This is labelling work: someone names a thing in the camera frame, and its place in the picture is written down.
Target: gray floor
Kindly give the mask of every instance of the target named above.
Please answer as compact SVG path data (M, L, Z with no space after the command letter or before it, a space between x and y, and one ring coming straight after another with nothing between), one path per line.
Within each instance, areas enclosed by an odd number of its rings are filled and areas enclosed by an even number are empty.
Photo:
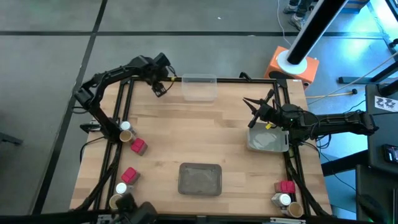
M280 0L280 12L286 3ZM91 31L100 4L100 0L30 1L28 4L23 0L3 0L0 1L0 31ZM109 1L99 29L280 32L276 7L277 2L269 0ZM280 13L280 19L286 31L296 31L288 25L288 16ZM379 32L367 7L359 14L340 14L328 31ZM0 131L25 141L19 147L0 144L0 215L29 213L88 39L88 36L0 35ZM178 74L213 73L219 77L236 77L245 71L253 78L260 78L277 45L288 46L282 37L99 36L84 79L125 64L137 55L154 57L159 52L168 56ZM309 55L319 59L320 66L306 95L329 93L340 86L336 83L337 77L363 75L390 55L381 39L322 37ZM362 87L356 85L348 89ZM310 110L314 113L344 112L363 100L363 95L360 91L355 96L328 98L314 103ZM364 104L358 108L364 110ZM86 134L78 126L90 119L88 115L72 117L44 212L68 209L79 169L78 153L86 141ZM364 149L365 137L336 134L330 147L323 152L333 158ZM352 200L349 194L340 194L348 190L333 178L326 178L332 203ZM353 178L348 175L345 180L349 182ZM331 191L334 185L339 186L339 191ZM334 208L333 212L341 217L353 216L339 208Z

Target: transparent plastic bin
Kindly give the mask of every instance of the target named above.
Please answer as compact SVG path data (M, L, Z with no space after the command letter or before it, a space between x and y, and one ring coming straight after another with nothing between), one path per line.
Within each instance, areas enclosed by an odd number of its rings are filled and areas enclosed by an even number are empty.
M213 74L184 74L182 95L188 101L214 101L217 98L217 78Z
M248 130L248 149L257 152L286 152L289 150L289 132L280 127L266 129L266 123L257 122Z

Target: wooden tabletop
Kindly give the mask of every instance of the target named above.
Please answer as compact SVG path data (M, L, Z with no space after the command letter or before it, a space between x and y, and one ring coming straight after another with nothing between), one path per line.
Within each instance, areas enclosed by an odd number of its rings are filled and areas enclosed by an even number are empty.
M306 110L301 82L287 82L290 102ZM107 87L101 102L108 116L113 113L118 86L115 83ZM252 115L242 98L264 98L270 88L271 84L263 83L219 83L217 99L202 103L185 101L180 82L160 98L146 83L135 82L128 120L148 149L138 156L129 146L123 146L116 183L128 167L135 168L141 173L132 191L136 202L140 205L148 201L162 214L281 216L271 197L275 194L274 182L286 179L283 155L246 149ZM88 141L100 136L101 133L91 133ZM79 206L96 185L105 146L106 141L100 140L85 148L71 208ZM300 146L300 154L306 186L323 209L331 213L318 152ZM179 194L178 171L183 162L219 164L223 176L221 195ZM107 192L108 186L104 188L101 207ZM299 193L297 201L301 203Z

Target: white cap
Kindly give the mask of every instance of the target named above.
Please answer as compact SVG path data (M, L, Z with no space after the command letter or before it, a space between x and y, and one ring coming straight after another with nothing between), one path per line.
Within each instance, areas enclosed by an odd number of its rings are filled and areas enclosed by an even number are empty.
M127 190L127 185L125 183L118 183L116 186L116 192L118 194L124 194Z
M279 196L279 201L282 205L288 206L290 203L292 203L292 199L288 194L281 194Z
M131 124L130 124L130 122L128 122L128 121L123 121L123 122L120 124L120 128L121 128L122 130L129 130L130 127L131 127Z

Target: orange base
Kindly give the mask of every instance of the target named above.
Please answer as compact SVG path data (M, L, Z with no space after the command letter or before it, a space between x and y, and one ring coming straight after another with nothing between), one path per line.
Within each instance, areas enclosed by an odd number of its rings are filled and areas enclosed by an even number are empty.
M269 65L267 67L266 74L264 75L264 78L270 78L269 77L270 72L274 72L274 71L282 72L282 73L286 74L285 72L282 71L282 69L280 69L280 67L277 63L278 55L284 50L287 50L287 49L284 47L280 47L280 46L278 46L276 48L276 51L275 51L274 55L272 56L271 61L269 62ZM304 89L306 89L311 83L313 83L313 81L315 79L315 74L317 73L318 65L319 65L319 61L317 59L310 58L310 57L306 57L305 59L307 59L307 69L300 75L290 75L294 79L301 79L303 81Z

